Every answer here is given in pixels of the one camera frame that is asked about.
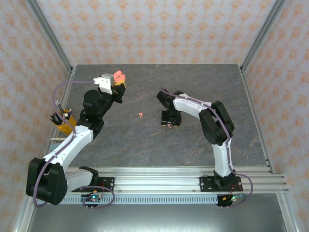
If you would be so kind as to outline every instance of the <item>metal frame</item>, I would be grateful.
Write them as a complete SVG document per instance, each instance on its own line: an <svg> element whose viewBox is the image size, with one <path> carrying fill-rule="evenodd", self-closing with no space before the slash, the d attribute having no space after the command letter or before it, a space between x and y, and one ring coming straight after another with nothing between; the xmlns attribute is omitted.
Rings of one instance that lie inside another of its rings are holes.
<svg viewBox="0 0 309 232"><path fill-rule="evenodd" d="M36 0L26 0L29 7L32 9L34 15L38 19L43 31L50 40L54 50L58 54L63 66L68 70L68 81L73 80L75 74L75 68L72 68L68 58L66 57L60 43L58 42L55 34L53 33L50 25L48 24L45 16L42 13ZM252 178L254 189L253 193L276 193L280 204L284 223L287 231L300 232L299 221L295 217L295 210L293 206L293 199L289 193L289 189L286 184L285 176L282 174L273 173L273 162L269 157L269 151L264 141L263 132L259 126L256 112L254 110L254 104L251 99L250 91L248 89L245 71L248 69L258 49L260 48L263 40L266 38L271 26L273 25L276 17L279 15L281 8L285 4L286 0L277 0L274 4L268 18L263 24L258 36L256 37L252 47L250 48L243 65L240 67L241 78L243 80L245 90L248 96L249 104L253 113L253 118L257 127L258 135L262 143L263 153L266 157L267 165L269 166L242 166L235 167L236 171L241 174L246 174ZM65 107L71 85L66 85L62 97L61 104ZM57 137L58 131L56 127L52 128L51 137ZM54 140L50 140L46 148L48 152L49 146L54 143ZM72 172L77 168L68 168L68 172ZM199 190L199 177L204 174L212 175L212 167L140 167L140 168L96 168L99 171L100 176L114 176L116 182L114 191L119 196L128 196L132 194L137 195L211 195L218 192L204 193ZM250 191L248 181L243 178L244 192ZM77 193L69 193L68 195L74 196ZM32 198L26 197L21 206L20 212L17 217L17 221L14 227L14 232L24 232L28 230L34 205Z"/></svg>
<svg viewBox="0 0 309 232"><path fill-rule="evenodd" d="M99 200L88 201L87 204L106 204L113 199L111 194L106 194ZM60 204L78 204L83 202L81 195L67 194ZM218 197L216 194L199 194L199 195L142 195L142 194L115 194L115 200L112 204L217 204Z"/></svg>
<svg viewBox="0 0 309 232"><path fill-rule="evenodd" d="M286 0L277 0L275 2L273 8L271 9L265 23L263 24L260 32L258 33L257 37L255 38L254 43L252 44L243 64L241 66L241 70L243 72L245 72L248 69L251 61L253 60L253 58L256 55L256 53L258 52L261 44L263 43L264 39L266 38L267 33L271 29L271 26L274 24L277 16L281 12L281 9L284 6L285 2L286 2Z"/></svg>
<svg viewBox="0 0 309 232"><path fill-rule="evenodd" d="M252 112L252 115L253 115L255 126L256 126L256 129L257 129L257 133L258 133L260 141L261 141L262 150L263 150L263 153L264 153L264 156L265 156L265 159L266 159L266 163L270 166L270 170L274 174L274 169L273 169L274 164L273 164L272 158L269 155L270 153L269 153L268 147L266 146L266 142L264 140L264 133L261 130L259 120L257 119L257 114L256 114L256 111L255 111L255 108L254 108L254 104L253 104L253 101L252 101L252 98L251 98L251 93L250 93L250 90L249 90L249 87L248 87L248 84L247 84L245 74L241 70L241 68L239 68L239 70L240 70L240 75L241 75L241 78L242 78L243 85L245 87L245 91L246 91L246 94L247 94L247 98L248 98L248 101L249 101L249 105L250 105L250 108L251 108L251 112Z"/></svg>
<svg viewBox="0 0 309 232"><path fill-rule="evenodd" d="M52 28L50 27L49 23L47 22L39 4L36 0L26 0L30 9L33 11L33 14L37 18L39 24L41 25L43 31L45 32L47 38L49 39L51 45L53 46L55 52L59 56L61 63L66 68L67 71L71 71L71 64L64 53L59 41L57 40Z"/></svg>
<svg viewBox="0 0 309 232"><path fill-rule="evenodd" d="M78 168L68 168L74 172ZM98 168L99 176L115 177L116 194L229 194L230 192L201 192L199 177L213 175L213 167L104 167ZM271 174L267 166L239 166L235 170L246 174L254 184L253 193L289 192L283 174ZM242 178L244 193L251 189L246 178Z"/></svg>

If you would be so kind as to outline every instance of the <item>patterned wallpaper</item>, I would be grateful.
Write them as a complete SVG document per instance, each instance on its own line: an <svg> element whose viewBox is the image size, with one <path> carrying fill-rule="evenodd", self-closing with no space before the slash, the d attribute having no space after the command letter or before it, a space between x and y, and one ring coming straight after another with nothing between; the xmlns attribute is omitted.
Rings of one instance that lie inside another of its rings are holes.
<svg viewBox="0 0 309 232"><path fill-rule="evenodd" d="M67 72L25 0L0 1L0 231L11 232L28 164L49 139L52 93Z"/></svg>
<svg viewBox="0 0 309 232"><path fill-rule="evenodd" d="M270 155L309 228L309 1L288 0L246 74Z"/></svg>
<svg viewBox="0 0 309 232"><path fill-rule="evenodd" d="M72 65L237 63L275 0L38 0Z"/></svg>

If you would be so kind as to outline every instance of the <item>gray table surface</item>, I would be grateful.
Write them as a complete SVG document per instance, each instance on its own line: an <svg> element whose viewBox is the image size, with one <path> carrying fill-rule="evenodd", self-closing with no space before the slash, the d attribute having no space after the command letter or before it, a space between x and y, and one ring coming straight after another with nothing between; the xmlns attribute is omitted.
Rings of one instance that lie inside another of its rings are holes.
<svg viewBox="0 0 309 232"><path fill-rule="evenodd" d="M233 164L266 164L237 65L78 65L74 81L91 81L117 70L126 75L123 103L112 105L103 118L101 133L71 166L214 166L211 144L198 119L182 113L180 127L161 126L165 109L156 99L160 87L181 90L206 102L221 101L235 124ZM72 85L66 108L73 109L76 119L83 109L84 94L97 87Z"/></svg>

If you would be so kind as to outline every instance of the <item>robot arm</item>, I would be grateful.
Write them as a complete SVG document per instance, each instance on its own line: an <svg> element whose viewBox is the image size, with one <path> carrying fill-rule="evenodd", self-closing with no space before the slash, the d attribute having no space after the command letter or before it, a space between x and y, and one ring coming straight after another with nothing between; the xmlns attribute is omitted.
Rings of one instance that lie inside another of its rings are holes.
<svg viewBox="0 0 309 232"><path fill-rule="evenodd" d="M225 127L227 128L230 137L232 137L232 131L235 127L225 107L220 101L216 101L214 103L203 101L201 102L199 100L189 101L187 98L190 97L181 91L175 92L174 95L179 97L168 95L163 91L160 91L157 95L157 99L167 109L166 111L162 111L161 124L179 126L181 123L181 111L198 118L201 122L205 138L211 143L213 148L215 158L214 173L221 178L226 178L231 174L227 160L227 149L229 150L229 155L231 155L231 139L228 141L228 143L226 143L226 133L211 110L209 110L206 106L210 106L216 111L216 113L223 121Z"/></svg>
<svg viewBox="0 0 309 232"><path fill-rule="evenodd" d="M121 98L126 89L124 76L123 80L118 79L118 82L114 84L113 75L104 74L102 77L94 78L94 84L99 85L98 91L89 90L85 93L84 109L75 127L76 134L72 132L65 141L43 159L34 158L30 162L26 187L28 196L33 196L38 175L47 160L52 157L54 159L48 164L39 182L38 199L57 205L68 191L82 186L98 185L98 172L94 169L80 167L76 172L65 174L69 164L78 153L101 131L104 125L102 118L112 103L114 101L122 103ZM68 145L73 136L75 136L74 140ZM63 147L65 148L56 156L56 153Z"/></svg>

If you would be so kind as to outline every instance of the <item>gray floor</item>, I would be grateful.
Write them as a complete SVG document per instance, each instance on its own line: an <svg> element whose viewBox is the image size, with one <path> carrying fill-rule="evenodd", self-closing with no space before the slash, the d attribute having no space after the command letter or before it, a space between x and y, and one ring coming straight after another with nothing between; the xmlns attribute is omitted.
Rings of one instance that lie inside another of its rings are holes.
<svg viewBox="0 0 309 232"><path fill-rule="evenodd" d="M244 205L81 205L35 209L28 232L285 232L275 194L254 194Z"/></svg>
<svg viewBox="0 0 309 232"><path fill-rule="evenodd" d="M233 164L266 164L237 65L78 65L74 80L89 81L117 70L126 75L123 103L113 104L101 133L71 166L214 166L199 120L182 113L180 127L161 126L164 107L156 100L160 87L206 102L221 101L235 124ZM75 118L83 109L84 94L96 88L72 85L67 108Z"/></svg>

